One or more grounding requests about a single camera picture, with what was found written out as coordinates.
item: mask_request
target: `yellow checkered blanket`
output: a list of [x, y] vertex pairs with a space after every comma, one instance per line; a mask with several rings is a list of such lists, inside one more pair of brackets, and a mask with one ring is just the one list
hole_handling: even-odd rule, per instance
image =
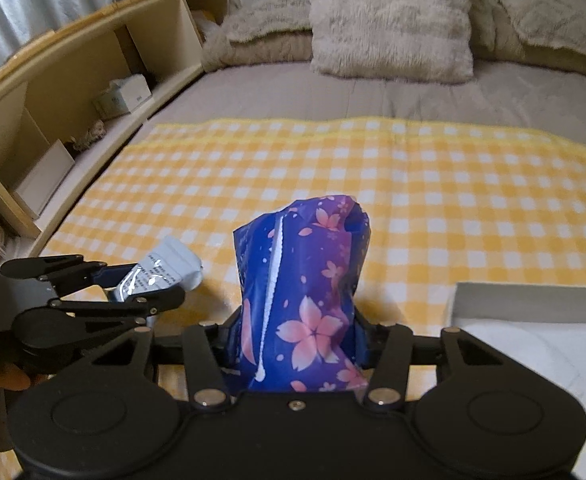
[[[356, 294], [371, 320], [434, 335], [456, 282], [586, 285], [586, 146], [381, 118], [157, 126], [117, 156], [44, 254], [134, 262], [171, 234], [201, 257], [205, 281], [162, 321], [222, 321], [240, 304], [233, 230], [332, 193], [371, 217]], [[178, 396], [180, 380], [173, 370], [164, 386]]]

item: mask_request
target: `metal screw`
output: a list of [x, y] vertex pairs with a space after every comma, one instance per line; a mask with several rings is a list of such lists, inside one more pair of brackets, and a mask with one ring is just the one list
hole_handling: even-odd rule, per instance
[[289, 402], [289, 408], [294, 412], [301, 412], [307, 404], [303, 400], [291, 400]]
[[378, 406], [394, 404], [402, 399], [400, 392], [393, 388], [376, 388], [369, 392], [369, 400]]
[[227, 394], [216, 388], [206, 388], [197, 392], [193, 400], [201, 406], [218, 406], [227, 400]]

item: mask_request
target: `white box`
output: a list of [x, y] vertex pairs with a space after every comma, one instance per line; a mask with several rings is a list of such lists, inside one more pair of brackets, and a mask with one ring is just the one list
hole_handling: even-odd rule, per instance
[[[458, 326], [553, 383], [586, 409], [586, 286], [458, 283]], [[586, 479], [586, 444], [574, 472]]]
[[151, 97], [143, 75], [111, 81], [109, 88], [94, 98], [93, 104], [103, 120], [131, 113]]
[[11, 195], [31, 218], [38, 218], [74, 163], [64, 144], [56, 140]]

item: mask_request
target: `wooden headboard shelf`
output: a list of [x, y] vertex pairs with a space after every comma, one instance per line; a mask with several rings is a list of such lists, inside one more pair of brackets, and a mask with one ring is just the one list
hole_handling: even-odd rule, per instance
[[[0, 68], [0, 214], [35, 256], [110, 158], [148, 118], [202, 74], [201, 39], [191, 10], [220, 20], [239, 0], [125, 0], [48, 32]], [[38, 219], [10, 189], [57, 139], [78, 138], [98, 119], [92, 98], [109, 81], [145, 72], [151, 99], [108, 121], [107, 135], [84, 152]]]

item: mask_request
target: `beige pillow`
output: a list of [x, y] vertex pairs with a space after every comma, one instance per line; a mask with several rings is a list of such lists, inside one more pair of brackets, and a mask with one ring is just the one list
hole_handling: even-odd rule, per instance
[[475, 57], [586, 75], [585, 0], [503, 2], [471, 0]]
[[310, 0], [317, 72], [458, 83], [473, 76], [469, 0]]
[[256, 0], [227, 16], [221, 27], [196, 18], [206, 40], [204, 70], [309, 61], [313, 56], [309, 8], [308, 0]]
[[311, 32], [274, 32], [245, 43], [228, 41], [220, 30], [209, 34], [202, 49], [202, 66], [214, 72], [227, 66], [309, 61]]

